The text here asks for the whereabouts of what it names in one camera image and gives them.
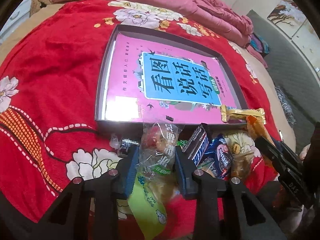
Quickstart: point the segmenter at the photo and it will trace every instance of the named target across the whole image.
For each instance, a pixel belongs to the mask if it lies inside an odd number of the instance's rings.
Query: orange grid pattern
[[[35,131],[26,124],[20,114],[12,111],[11,108],[8,108],[0,114],[0,122],[11,130],[25,149],[36,160],[44,179],[56,190],[62,191],[62,189],[55,184],[52,179],[50,179],[47,171],[45,170],[41,154],[41,146],[38,142]]]

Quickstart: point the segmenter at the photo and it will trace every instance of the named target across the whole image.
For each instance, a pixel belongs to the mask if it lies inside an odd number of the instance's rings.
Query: drawer handle
[[[20,13],[20,10],[17,11],[17,12],[15,12],[14,14],[12,14],[12,15],[10,16],[10,20],[14,20],[15,18],[17,18],[18,15],[19,15],[19,13]]]

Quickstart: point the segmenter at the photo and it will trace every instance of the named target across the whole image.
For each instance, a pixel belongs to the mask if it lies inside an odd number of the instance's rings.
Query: red floral bedspread
[[[264,89],[225,38],[161,8],[106,0],[67,3],[19,42],[0,67],[0,190],[34,222],[73,176],[95,178],[115,166],[108,141],[97,135],[94,106],[102,57],[116,24],[166,31],[222,54],[249,108],[265,109],[266,128],[279,139]],[[255,158],[246,185],[256,193],[274,177]],[[193,231],[195,201],[178,197],[166,209],[167,226],[159,238]],[[131,215],[119,228],[122,237],[143,239]]]

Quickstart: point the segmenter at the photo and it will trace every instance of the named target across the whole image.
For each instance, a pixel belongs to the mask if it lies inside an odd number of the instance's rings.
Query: gray mat
[[[265,56],[268,72],[275,83],[288,97],[297,120],[293,130],[297,140],[296,153],[310,143],[316,121],[320,120],[320,87],[312,70],[297,52],[297,49],[267,20],[250,11],[254,32],[270,46]]]

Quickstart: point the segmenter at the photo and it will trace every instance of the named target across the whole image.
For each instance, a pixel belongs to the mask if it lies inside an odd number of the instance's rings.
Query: gold wrapped candy bar
[[[266,117],[263,108],[259,109],[232,109],[226,105],[221,105],[221,118],[223,122],[228,122],[230,119],[245,120],[247,116],[252,115],[254,117],[261,118],[263,124],[266,124]]]

